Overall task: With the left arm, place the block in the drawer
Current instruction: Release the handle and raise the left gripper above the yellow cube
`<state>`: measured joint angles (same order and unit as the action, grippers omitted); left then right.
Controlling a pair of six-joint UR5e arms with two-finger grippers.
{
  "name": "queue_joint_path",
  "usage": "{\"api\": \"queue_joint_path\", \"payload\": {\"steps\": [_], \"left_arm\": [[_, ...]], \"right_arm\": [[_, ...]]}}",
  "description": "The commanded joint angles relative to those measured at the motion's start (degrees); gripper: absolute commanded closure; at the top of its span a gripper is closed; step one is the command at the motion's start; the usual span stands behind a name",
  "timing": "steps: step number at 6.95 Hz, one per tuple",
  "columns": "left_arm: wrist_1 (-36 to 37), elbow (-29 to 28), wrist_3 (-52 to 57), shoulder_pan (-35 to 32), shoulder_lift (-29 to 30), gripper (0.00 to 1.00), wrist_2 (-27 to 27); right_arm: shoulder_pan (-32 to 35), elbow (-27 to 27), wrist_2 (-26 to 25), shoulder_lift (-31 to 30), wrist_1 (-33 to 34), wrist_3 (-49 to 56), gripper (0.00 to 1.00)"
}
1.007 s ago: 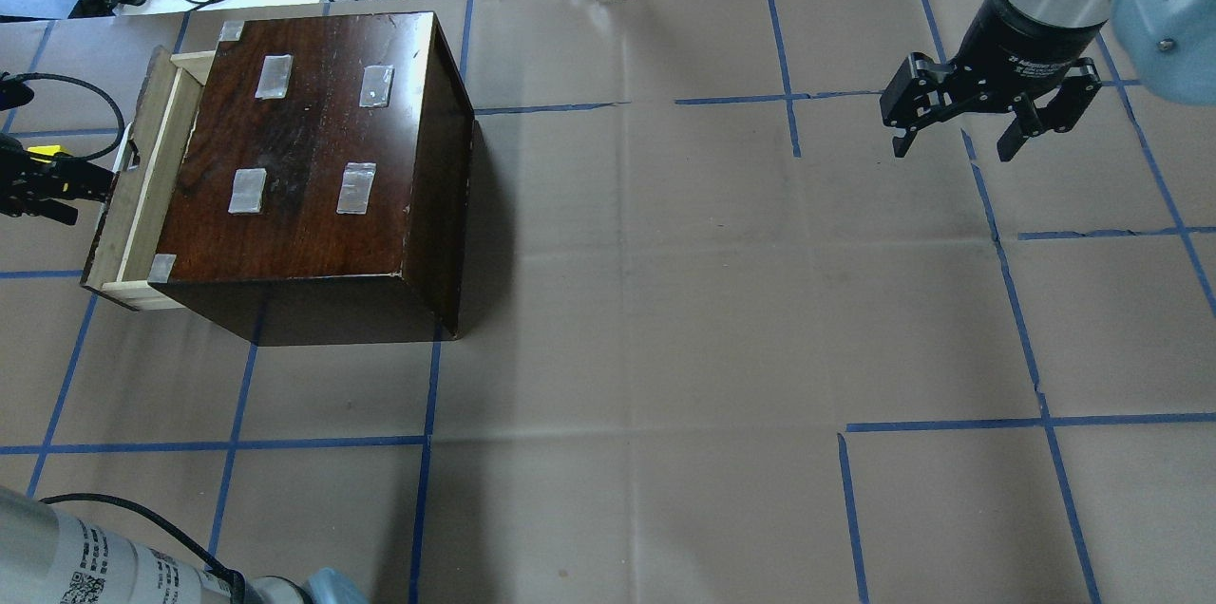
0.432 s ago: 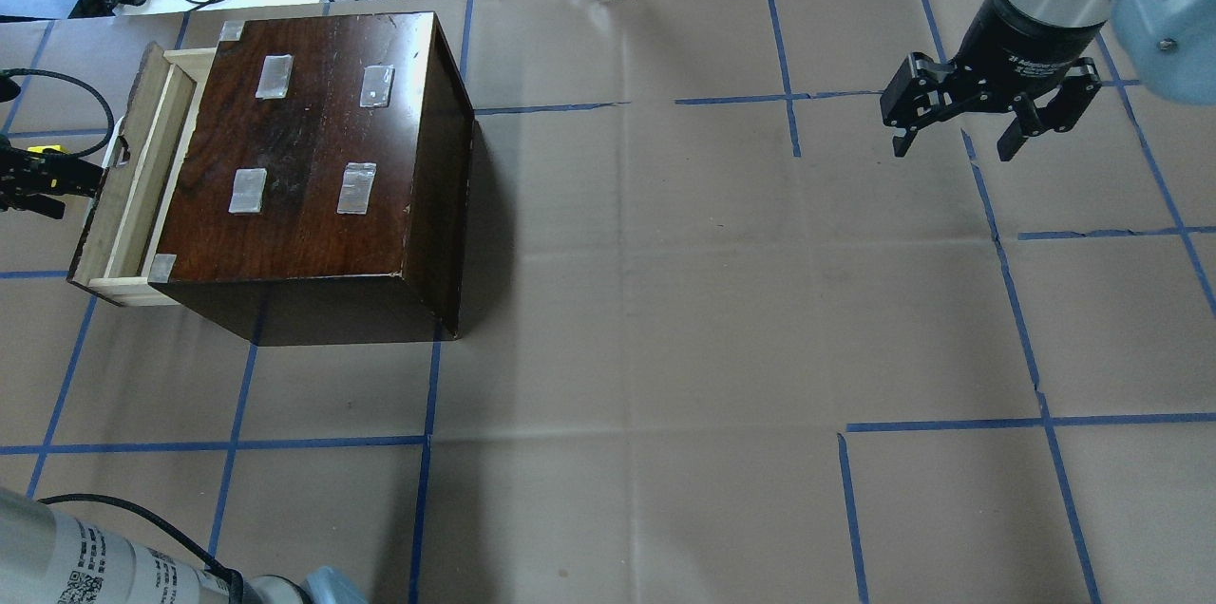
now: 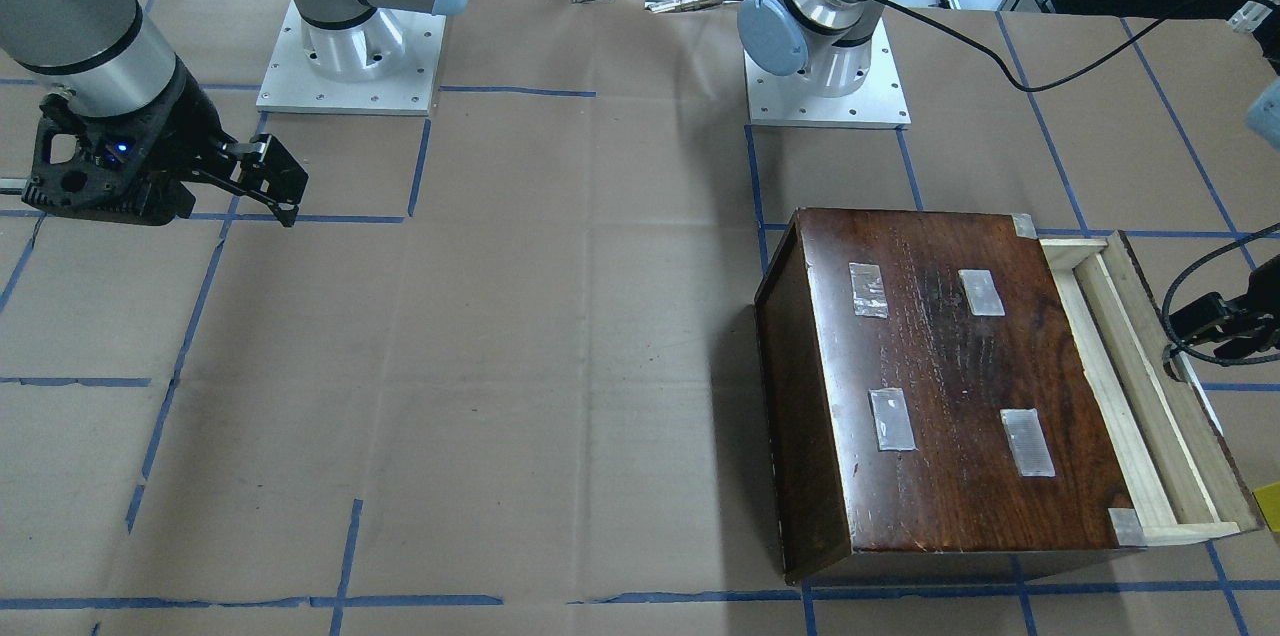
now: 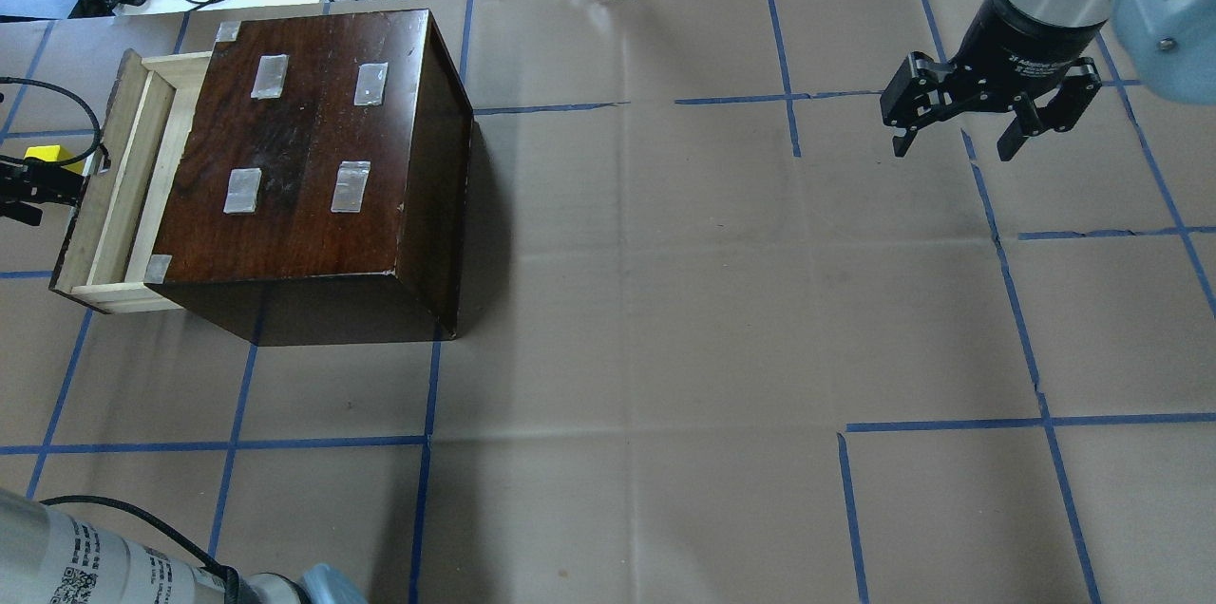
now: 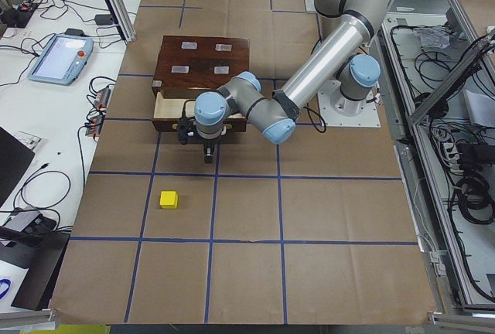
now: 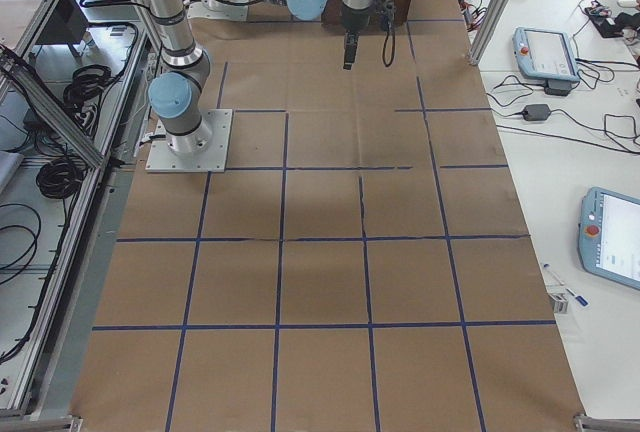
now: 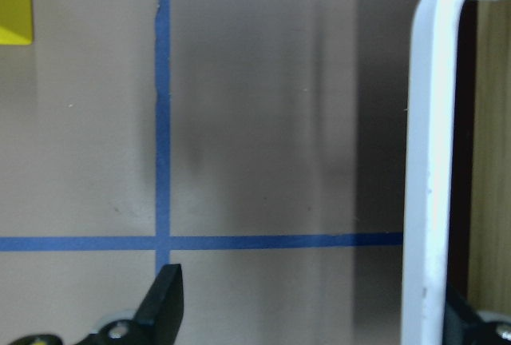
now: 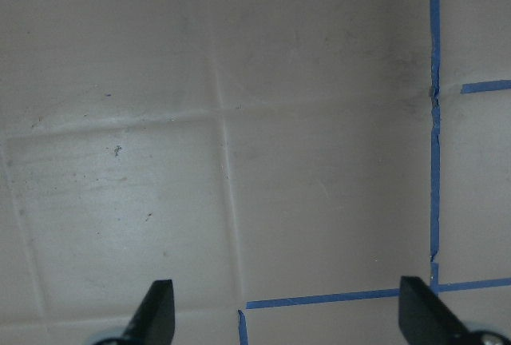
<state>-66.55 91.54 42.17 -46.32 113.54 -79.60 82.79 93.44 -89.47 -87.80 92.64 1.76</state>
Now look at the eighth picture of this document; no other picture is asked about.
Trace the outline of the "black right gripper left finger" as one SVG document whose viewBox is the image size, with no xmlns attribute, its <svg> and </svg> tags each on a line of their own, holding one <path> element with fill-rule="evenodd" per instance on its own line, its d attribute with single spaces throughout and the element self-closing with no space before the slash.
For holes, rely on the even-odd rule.
<svg viewBox="0 0 511 345">
<path fill-rule="evenodd" d="M 161 344 L 173 341 L 176 313 L 172 280 L 154 281 L 121 335 L 121 344 Z"/>
</svg>

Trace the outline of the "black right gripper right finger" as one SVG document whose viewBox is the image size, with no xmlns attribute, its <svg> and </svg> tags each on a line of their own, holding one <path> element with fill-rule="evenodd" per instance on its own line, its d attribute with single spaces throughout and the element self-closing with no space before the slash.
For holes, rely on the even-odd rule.
<svg viewBox="0 0 511 345">
<path fill-rule="evenodd" d="M 402 276 L 398 326 L 410 345 L 479 344 L 471 332 L 417 276 Z"/>
</svg>

